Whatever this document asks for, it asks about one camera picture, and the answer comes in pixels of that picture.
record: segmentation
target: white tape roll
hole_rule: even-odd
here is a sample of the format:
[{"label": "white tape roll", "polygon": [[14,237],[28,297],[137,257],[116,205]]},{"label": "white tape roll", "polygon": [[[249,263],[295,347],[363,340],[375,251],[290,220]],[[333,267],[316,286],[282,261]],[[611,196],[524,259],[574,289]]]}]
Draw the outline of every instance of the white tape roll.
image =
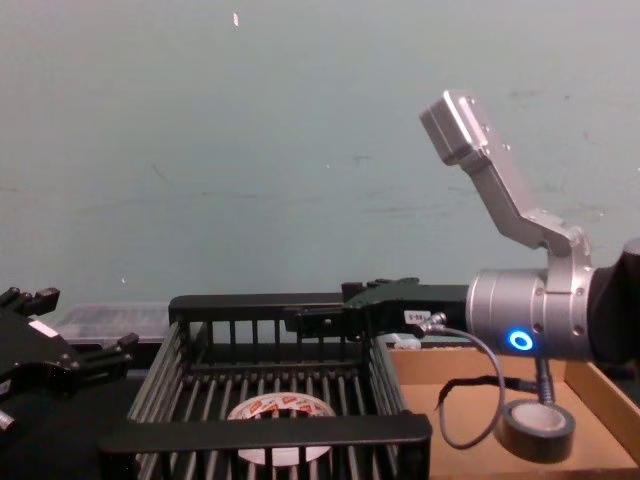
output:
[{"label": "white tape roll", "polygon": [[[325,402],[305,395],[304,393],[280,392],[267,393],[250,398],[231,410],[227,417],[229,420],[243,420],[276,410],[296,410],[304,412],[310,417],[335,417],[333,409]],[[308,447],[305,458],[307,461],[315,460],[329,451],[330,447]],[[265,453],[262,449],[240,450],[240,458],[258,465],[265,464]],[[298,449],[274,448],[272,453],[274,467],[289,467],[298,465]]]}]

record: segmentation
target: black plastic crate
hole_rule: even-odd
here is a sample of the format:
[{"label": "black plastic crate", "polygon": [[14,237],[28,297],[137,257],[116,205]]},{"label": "black plastic crate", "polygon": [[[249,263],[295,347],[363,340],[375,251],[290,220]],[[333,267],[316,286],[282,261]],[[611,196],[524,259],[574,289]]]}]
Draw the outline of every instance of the black plastic crate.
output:
[{"label": "black plastic crate", "polygon": [[[292,310],[341,300],[175,298],[169,334],[127,421],[100,442],[105,480],[427,478],[431,426],[407,411],[386,345],[366,335],[303,340],[301,326],[297,335],[283,328]],[[276,391],[313,395],[337,416],[226,419],[241,401]],[[307,462],[311,446],[331,449]],[[273,449],[284,447],[297,449],[298,466],[272,467]],[[265,450],[266,465],[239,458],[239,450],[256,448]]]}]

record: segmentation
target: white label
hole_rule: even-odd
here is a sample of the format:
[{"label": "white label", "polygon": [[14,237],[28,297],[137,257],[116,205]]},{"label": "white label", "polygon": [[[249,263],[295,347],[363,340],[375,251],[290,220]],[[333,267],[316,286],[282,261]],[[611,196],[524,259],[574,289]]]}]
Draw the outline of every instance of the white label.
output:
[{"label": "white label", "polygon": [[6,382],[0,383],[0,395],[5,395],[9,393],[10,388],[11,388],[11,380],[7,380]]},{"label": "white label", "polygon": [[34,320],[33,322],[29,322],[29,325],[31,327],[35,328],[36,330],[38,330],[40,333],[44,333],[49,338],[53,338],[53,337],[56,337],[58,335],[58,332],[56,332],[51,327],[47,327],[40,320]]},{"label": "white label", "polygon": [[431,312],[424,312],[420,310],[405,310],[404,322],[409,325],[415,325],[420,322],[426,322],[431,316]]},{"label": "white label", "polygon": [[[236,406],[229,416],[229,420],[257,418],[262,413],[279,412],[280,410],[297,410],[312,417],[335,417],[336,413],[330,405],[311,395],[294,392],[268,393],[250,398]],[[304,459],[307,462],[316,460],[329,451],[328,446],[307,447]],[[264,450],[239,450],[238,455],[250,463],[264,465],[266,456]],[[272,453],[274,467],[291,467],[298,465],[298,447],[274,448]]]}]

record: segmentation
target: cardboard box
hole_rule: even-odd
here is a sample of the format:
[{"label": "cardboard box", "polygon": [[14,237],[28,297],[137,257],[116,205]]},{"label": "cardboard box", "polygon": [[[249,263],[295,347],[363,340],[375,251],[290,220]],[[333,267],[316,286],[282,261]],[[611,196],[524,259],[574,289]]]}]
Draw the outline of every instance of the cardboard box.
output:
[{"label": "cardboard box", "polygon": [[[556,402],[576,420],[571,456],[558,464],[531,463],[489,436],[469,450],[447,445],[435,410],[441,387],[452,378],[493,375],[488,358],[473,348],[393,350],[399,383],[413,412],[433,425],[431,478],[437,480],[627,480],[640,479],[640,409],[594,365],[551,362]],[[501,357],[507,376],[535,378],[532,359]],[[533,397],[507,391],[506,401]],[[456,387],[446,398],[449,435],[475,437],[491,420],[496,387]]]}]

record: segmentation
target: silver metal housing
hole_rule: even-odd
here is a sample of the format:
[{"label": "silver metal housing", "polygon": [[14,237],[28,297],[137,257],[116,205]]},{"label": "silver metal housing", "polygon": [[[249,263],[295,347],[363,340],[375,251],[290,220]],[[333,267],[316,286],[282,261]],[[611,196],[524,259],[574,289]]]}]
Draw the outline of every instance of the silver metal housing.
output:
[{"label": "silver metal housing", "polygon": [[442,161],[469,175],[500,233],[548,252],[546,270],[478,274],[467,298],[469,331],[504,354],[590,359],[593,268],[584,231],[536,204],[511,146],[470,92],[444,92],[420,118]]}]

